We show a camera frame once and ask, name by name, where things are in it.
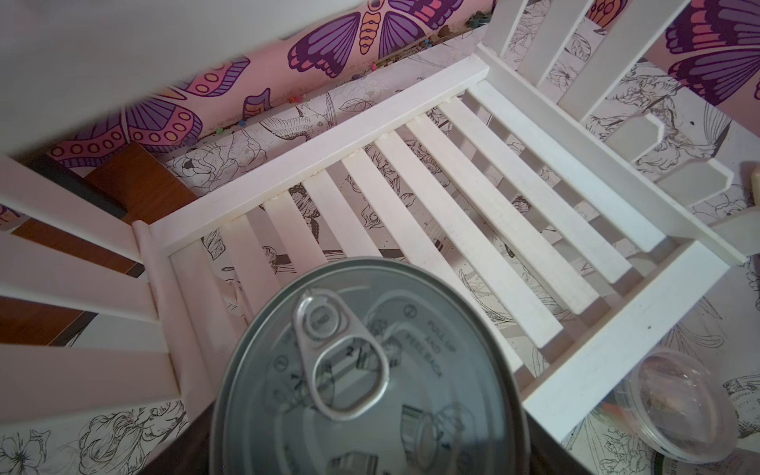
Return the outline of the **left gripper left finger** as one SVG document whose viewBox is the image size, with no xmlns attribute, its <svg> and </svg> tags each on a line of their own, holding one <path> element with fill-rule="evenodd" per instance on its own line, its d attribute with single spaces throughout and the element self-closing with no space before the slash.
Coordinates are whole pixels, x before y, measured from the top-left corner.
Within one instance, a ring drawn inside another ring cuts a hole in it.
<svg viewBox="0 0 760 475">
<path fill-rule="evenodd" d="M 215 404 L 209 405 L 174 441 L 154 456 L 140 475 L 210 473 L 210 439 Z"/>
</svg>

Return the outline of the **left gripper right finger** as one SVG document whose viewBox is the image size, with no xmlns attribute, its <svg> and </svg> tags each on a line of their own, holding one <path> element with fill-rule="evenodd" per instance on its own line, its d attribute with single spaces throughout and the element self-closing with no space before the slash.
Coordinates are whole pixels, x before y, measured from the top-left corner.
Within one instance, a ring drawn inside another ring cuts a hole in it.
<svg viewBox="0 0 760 475">
<path fill-rule="evenodd" d="M 526 414 L 530 435 L 530 475 L 591 475 L 583 464 Z"/>
</svg>

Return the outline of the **silver tin can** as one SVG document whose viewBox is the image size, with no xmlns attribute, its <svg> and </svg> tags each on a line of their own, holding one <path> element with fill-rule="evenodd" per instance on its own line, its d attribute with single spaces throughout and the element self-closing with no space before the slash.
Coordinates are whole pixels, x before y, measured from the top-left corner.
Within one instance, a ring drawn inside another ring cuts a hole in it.
<svg viewBox="0 0 760 475">
<path fill-rule="evenodd" d="M 354 258 L 266 304 L 223 379 L 214 474 L 524 474 L 506 342 L 415 266 Z"/>
</svg>

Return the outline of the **white slatted two-tier shelf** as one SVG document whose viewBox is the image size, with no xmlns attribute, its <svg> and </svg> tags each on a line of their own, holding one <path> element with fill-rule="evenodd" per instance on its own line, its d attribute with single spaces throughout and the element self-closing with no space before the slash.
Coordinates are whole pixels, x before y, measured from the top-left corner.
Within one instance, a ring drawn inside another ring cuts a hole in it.
<svg viewBox="0 0 760 475">
<path fill-rule="evenodd" d="M 23 424 L 181 399 L 190 418 L 216 397 L 254 310 L 279 285 L 249 212 L 263 207 L 295 268 L 325 262 L 290 189 L 303 185 L 349 257 L 378 249 L 328 169 L 342 164 L 411 263 L 467 290 L 366 153 L 376 146 L 541 351 L 532 376 L 510 344 L 526 410 L 563 439 L 734 265 L 759 251 L 759 211 L 705 224 L 690 212 L 725 190 L 718 162 L 651 181 L 633 166 L 658 144 L 654 117 L 601 141 L 583 121 L 684 10 L 625 10 L 558 102 L 538 85 L 586 12 L 551 7 L 519 68 L 502 56 L 524 3 L 499 5 L 477 52 L 153 224 L 126 224 L 3 158 L 1 201 L 142 263 L 146 280 L 1 237 L 5 297 L 159 324 L 164 352 L 5 344 L 1 421 Z"/>
</svg>

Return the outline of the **seed jar with red seeds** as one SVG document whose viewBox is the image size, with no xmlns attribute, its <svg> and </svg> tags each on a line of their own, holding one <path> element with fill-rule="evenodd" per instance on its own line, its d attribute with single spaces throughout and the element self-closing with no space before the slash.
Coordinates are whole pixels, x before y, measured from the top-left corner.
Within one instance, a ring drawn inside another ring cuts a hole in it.
<svg viewBox="0 0 760 475">
<path fill-rule="evenodd" d="M 670 348 L 647 354 L 597 407 L 609 423 L 672 459 L 721 461 L 738 440 L 722 384 L 699 360 Z"/>
</svg>

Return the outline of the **green watermelon can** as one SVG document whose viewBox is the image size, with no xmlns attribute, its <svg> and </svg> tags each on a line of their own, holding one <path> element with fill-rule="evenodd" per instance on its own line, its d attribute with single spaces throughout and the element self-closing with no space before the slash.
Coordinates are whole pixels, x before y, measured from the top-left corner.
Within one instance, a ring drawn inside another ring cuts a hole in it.
<svg viewBox="0 0 760 475">
<path fill-rule="evenodd" d="M 759 475 L 759 453 L 737 448 L 721 461 L 690 463 L 655 453 L 650 465 L 652 475 Z"/>
</svg>

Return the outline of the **brown wooden stepped stand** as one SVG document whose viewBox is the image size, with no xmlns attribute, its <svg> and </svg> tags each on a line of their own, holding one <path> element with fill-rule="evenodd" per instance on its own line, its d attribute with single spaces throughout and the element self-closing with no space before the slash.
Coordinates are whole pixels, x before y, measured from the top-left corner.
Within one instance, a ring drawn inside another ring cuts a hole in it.
<svg viewBox="0 0 760 475">
<path fill-rule="evenodd" d="M 95 170 L 71 170 L 48 156 L 26 160 L 26 166 L 57 182 L 127 224 L 152 224 L 195 201 L 197 195 L 142 146 L 132 144 Z M 13 211 L 1 215 L 13 235 L 137 277 L 142 265 L 91 245 Z M 94 313 L 3 297 L 1 341 L 4 344 L 65 346 L 96 318 Z"/>
</svg>

